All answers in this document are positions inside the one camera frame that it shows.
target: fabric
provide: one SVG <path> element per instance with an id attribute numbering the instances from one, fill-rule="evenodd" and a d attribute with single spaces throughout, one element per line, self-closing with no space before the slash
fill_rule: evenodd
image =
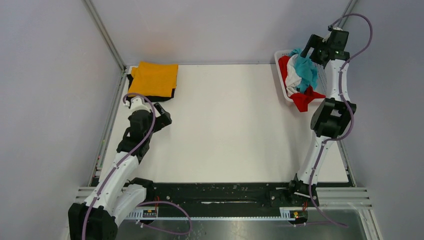
<path id="1" fill-rule="evenodd" d="M 301 57 L 302 50 L 296 48 L 289 54 L 290 57 L 298 55 L 296 61 L 294 62 L 294 69 L 299 77 L 302 78 L 300 84 L 297 86 L 299 92 L 304 93 L 309 86 L 312 86 L 313 89 L 317 88 L 317 76 L 318 70 L 314 65 L 312 60 L 307 57 Z"/>
<path id="2" fill-rule="evenodd" d="M 298 54 L 293 55 L 287 62 L 287 78 L 285 79 L 285 85 L 287 86 L 287 96 L 297 94 L 297 86 L 301 83 L 302 78 L 296 73 L 295 62 L 298 58 Z"/>
<path id="3" fill-rule="evenodd" d="M 291 95 L 290 98 L 293 99 L 293 102 L 299 112 L 303 113 L 308 111 L 308 104 L 312 102 L 312 100 L 323 99 L 325 97 L 325 95 L 314 91 L 312 86 L 309 86 L 308 88 L 306 88 L 306 91 L 304 93 L 295 93 Z"/>
<path id="4" fill-rule="evenodd" d="M 282 76 L 282 82 L 284 84 L 284 88 L 287 89 L 286 85 L 286 79 L 288 78 L 288 63 L 289 63 L 290 57 L 288 56 L 282 56 L 278 60 L 278 67 L 281 72 Z M 325 95 L 322 95 L 318 92 L 315 92 L 312 86 L 309 86 L 306 88 L 304 94 L 297 92 L 290 96 L 290 98 L 293 100 L 294 104 L 296 105 L 299 112 L 307 112 L 308 111 L 308 104 L 312 102 L 314 99 L 323 99 L 325 98 Z"/>
<path id="5" fill-rule="evenodd" d="M 128 93 L 171 98 L 177 87 L 177 73 L 177 64 L 163 65 L 141 61 L 138 67 L 131 70 L 133 80 Z"/>
<path id="6" fill-rule="evenodd" d="M 127 75 L 126 75 L 126 78 L 127 78 L 127 79 L 128 79 L 128 81 L 129 81 L 128 88 L 130 88 L 130 87 L 131 87 L 131 84 L 133 84 L 133 80 L 134 80 L 134 78 L 133 78 L 133 76 L 132 76 L 131 74 L 127 74 Z M 175 88 L 174 88 L 174 89 L 172 89 L 171 97 L 167 97 L 167 96 L 146 96 L 146 95 L 145 95 L 145 97 L 146 97 L 147 99 L 149 99 L 149 100 L 150 100 L 150 102 L 165 102 L 165 101 L 168 101 L 168 100 L 170 100 L 170 99 L 173 99 L 173 98 L 174 98 L 174 94 L 175 94 Z M 127 100 L 128 102 L 131 102 L 131 99 L 132 99 L 132 98 L 133 98 L 132 96 L 127 96 L 127 97 L 126 97 L 126 100 Z"/>

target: wire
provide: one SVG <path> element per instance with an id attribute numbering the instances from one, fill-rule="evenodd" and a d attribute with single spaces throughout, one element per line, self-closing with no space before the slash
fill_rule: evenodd
<path id="1" fill-rule="evenodd" d="M 155 112 L 155 107 L 153 106 L 153 103 L 147 97 L 145 97 L 145 96 L 143 96 L 139 93 L 131 92 L 131 93 L 127 93 L 125 96 L 123 96 L 122 101 L 123 101 L 124 104 L 125 104 L 125 100 L 127 99 L 128 95 L 135 95 L 135 96 L 139 96 L 139 97 L 143 98 L 150 105 L 151 112 L 153 114 L 153 119 L 151 120 L 150 128 L 148 129 L 146 135 L 143 137 L 143 139 L 140 141 L 140 143 L 137 144 L 131 151 L 129 151 L 125 156 L 123 156 L 123 158 L 121 158 L 121 160 L 119 160 L 117 162 L 116 166 L 114 168 L 112 168 L 112 170 L 109 172 L 109 174 L 106 176 L 106 178 L 104 179 L 104 181 L 102 182 L 102 184 L 98 188 L 97 197 L 93 198 L 90 206 L 88 207 L 87 212 L 85 213 L 84 222 L 82 223 L 82 236 L 81 236 L 82 240 L 86 240 L 87 223 L 88 223 L 88 220 L 89 220 L 90 212 L 93 209 L 94 203 L 100 198 L 100 194 L 102 193 L 102 190 L 105 187 L 106 183 L 109 181 L 112 174 L 121 165 L 121 163 L 126 158 L 128 158 L 132 153 L 134 153 L 134 151 L 137 150 L 147 140 L 147 138 L 150 136 L 150 134 L 152 134 L 153 127 L 155 126 L 156 112 Z"/>
<path id="2" fill-rule="evenodd" d="M 304 212 L 307 208 L 308 208 L 308 202 L 307 202 L 307 201 L 305 201 L 305 202 L 303 203 L 302 212 Z"/>
<path id="3" fill-rule="evenodd" d="M 359 14 L 359 13 L 349 13 L 349 14 L 346 14 L 346 15 L 344 15 L 344 16 L 342 16 L 342 17 L 340 17 L 339 19 L 337 19 L 335 22 L 333 22 L 332 24 L 331 24 L 331 26 L 334 26 L 334 24 L 336 24 L 336 23 L 338 23 L 338 22 L 340 22 L 343 18 L 346 18 L 346 17 L 348 17 L 348 16 L 358 16 L 358 17 L 361 17 L 361 18 L 363 18 L 367 23 L 368 23 L 368 26 L 369 26 L 369 39 L 368 39 L 368 43 L 366 44 L 366 46 L 364 47 L 364 48 L 362 48 L 359 52 L 357 52 L 357 53 L 355 53 L 353 56 L 351 56 L 348 60 L 346 60 L 344 63 L 343 63 L 343 65 L 341 66 L 341 68 L 340 68 L 340 71 L 339 71 L 339 73 L 338 73 L 338 90 L 339 90 L 339 96 L 340 96 L 340 98 L 341 98 L 341 100 L 344 102 L 344 104 L 346 105 L 346 107 L 347 107 L 347 110 L 349 111 L 349 114 L 350 114 L 350 119 L 351 119 L 351 122 L 350 122 L 350 126 L 349 126 L 349 129 L 347 130 L 347 132 L 346 132 L 346 134 L 344 134 L 343 136 L 341 136 L 341 137 L 339 137 L 339 138 L 334 138 L 334 139 L 331 139 L 331 138 L 329 138 L 329 139 L 326 139 L 326 140 L 324 140 L 323 142 L 322 142 L 322 146 L 321 146 L 321 148 L 319 149 L 319 154 L 318 154 L 318 157 L 316 158 L 316 161 L 315 161 L 315 165 L 313 166 L 313 168 L 312 168 L 312 172 L 310 173 L 310 177 L 309 177 L 309 186 L 308 186 L 308 190 L 309 190 L 309 197 L 310 197 L 310 200 L 311 200 L 311 202 L 312 202 L 312 204 L 313 204 L 313 206 L 316 208 L 316 210 L 324 217 L 324 218 L 326 218 L 327 220 L 328 220 L 328 222 L 316 222 L 316 223 L 314 223 L 314 222 L 311 222 L 311 223 L 309 223 L 308 225 L 311 225 L 311 224 L 317 224 L 317 223 L 321 223 L 321 224 L 323 224 L 323 223 L 332 223 L 332 224 L 334 224 L 334 225 L 336 225 L 336 226 L 339 226 L 339 227 L 342 227 L 342 228 L 348 228 L 349 226 L 348 225 L 346 225 L 346 224 L 344 224 L 344 223 L 341 223 L 341 222 L 336 222 L 336 221 L 334 221 L 334 220 L 332 220 L 331 218 L 329 218 L 318 206 L 317 206 L 317 204 L 315 203 L 315 201 L 314 201 L 314 199 L 313 199 L 313 196 L 312 196 L 312 178 L 313 178 L 313 176 L 314 176 L 314 174 L 315 174 L 315 170 L 317 169 L 317 166 L 318 166 L 318 163 L 320 162 L 320 159 L 321 159 L 321 155 L 323 154 L 323 151 L 324 151 L 324 148 L 325 148 L 325 145 L 327 144 L 327 142 L 329 142 L 329 141 L 340 141 L 340 140 L 343 140 L 343 139 L 345 139 L 350 133 L 351 133 L 351 131 L 352 131 L 352 128 L 354 127 L 354 113 L 353 113 L 353 111 L 352 111 L 352 108 L 351 108 L 351 106 L 349 105 L 349 103 L 348 103 L 348 101 L 345 99 L 345 97 L 344 97 L 344 95 L 343 95 L 343 90 L 342 90 L 342 74 L 343 74 L 343 72 L 342 72 L 342 70 L 345 68 L 345 66 L 352 60 L 352 59 L 354 59 L 356 56 L 358 56 L 359 54 L 361 54 L 362 52 L 364 52 L 369 46 L 370 46 L 370 43 L 371 43 L 371 40 L 373 39 L 373 25 L 371 24 L 371 22 L 370 22 L 370 20 L 366 17 L 366 16 L 364 16 L 364 15 L 362 15 L 362 14 Z"/>
<path id="4" fill-rule="evenodd" d="M 305 223 L 299 223 L 299 224 L 284 224 L 281 225 L 280 227 L 285 227 L 285 228 L 297 228 L 297 227 L 306 227 L 306 226 L 311 226 L 311 225 L 323 225 L 323 224 L 333 224 L 330 221 L 313 221 L 313 222 L 305 222 Z"/>
<path id="5" fill-rule="evenodd" d="M 174 234 L 174 235 L 187 235 L 189 234 L 192 229 L 193 229 L 193 223 L 192 223 L 192 219 L 190 218 L 189 214 L 180 206 L 178 206 L 177 204 L 170 202 L 170 201 L 147 201 L 147 202 L 142 202 L 139 205 L 137 205 L 137 207 L 141 207 L 144 205 L 150 205 L 150 204 L 168 204 L 171 206 L 176 207 L 178 210 L 180 210 L 188 219 L 188 223 L 189 223 L 189 229 L 188 231 L 185 232 L 176 232 L 176 231 L 169 231 L 169 230 L 165 230 L 159 227 L 155 227 L 155 226 L 150 226 L 150 225 L 146 225 L 146 224 L 141 224 L 141 227 L 147 227 L 150 229 L 154 229 L 154 230 L 158 230 L 160 232 L 164 232 L 164 233 L 168 233 L 168 234 Z"/>
<path id="6" fill-rule="evenodd" d="M 156 197 L 154 197 L 154 200 L 155 201 L 160 201 L 161 199 L 159 198 L 159 196 L 156 196 Z M 159 205 L 159 203 L 156 203 L 154 205 L 154 211 L 156 212 L 156 217 L 158 217 L 158 205 Z"/>

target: orange cloth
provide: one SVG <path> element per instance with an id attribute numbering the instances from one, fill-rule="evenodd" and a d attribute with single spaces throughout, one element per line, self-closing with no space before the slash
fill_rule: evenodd
<path id="1" fill-rule="evenodd" d="M 131 70 L 134 79 L 128 93 L 170 98 L 173 89 L 177 87 L 177 73 L 178 64 L 164 65 L 141 61 L 138 67 Z"/>

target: white tabletop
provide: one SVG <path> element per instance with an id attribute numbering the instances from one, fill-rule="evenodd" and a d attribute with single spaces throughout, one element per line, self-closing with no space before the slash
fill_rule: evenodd
<path id="1" fill-rule="evenodd" d="M 284 103 L 271 64 L 180 65 L 175 97 L 161 102 L 172 124 L 153 134 L 150 150 L 129 179 L 154 182 L 289 182 L 312 138 L 311 116 Z M 128 90 L 128 81 L 124 88 Z M 129 127 L 120 104 L 103 162 L 103 179 Z M 319 182 L 347 182 L 337 144 Z"/>

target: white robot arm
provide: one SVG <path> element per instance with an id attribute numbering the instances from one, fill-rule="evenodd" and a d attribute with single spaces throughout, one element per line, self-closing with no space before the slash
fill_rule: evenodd
<path id="1" fill-rule="evenodd" d="M 344 133 L 351 121 L 349 111 L 351 110 L 352 113 L 356 111 L 356 105 L 350 103 L 347 91 L 346 72 L 349 64 L 346 60 L 350 58 L 350 54 L 345 51 L 345 46 L 349 33 L 338 27 L 329 27 L 328 30 L 330 33 L 326 38 L 311 35 L 300 54 L 301 57 L 306 58 L 310 48 L 314 48 L 310 59 L 324 66 L 327 89 L 326 98 L 311 119 L 310 128 L 313 133 L 305 161 L 289 184 L 286 200 L 294 206 L 310 202 L 311 196 L 319 204 L 315 189 L 323 160 L 333 144 L 330 140 L 337 139 Z"/>
<path id="2" fill-rule="evenodd" d="M 146 199 L 146 185 L 151 182 L 149 180 L 133 180 L 125 193 L 122 193 L 122 188 L 149 150 L 152 133 L 170 125 L 172 120 L 159 103 L 153 105 L 156 112 L 145 106 L 139 96 L 133 97 L 131 104 L 127 101 L 125 105 L 132 112 L 128 118 L 130 127 L 126 129 L 117 147 L 115 159 L 106 177 L 83 203 L 74 203 L 69 208 L 71 239 L 80 239 L 82 235 L 87 239 L 115 239 L 118 227 L 125 217 Z"/>

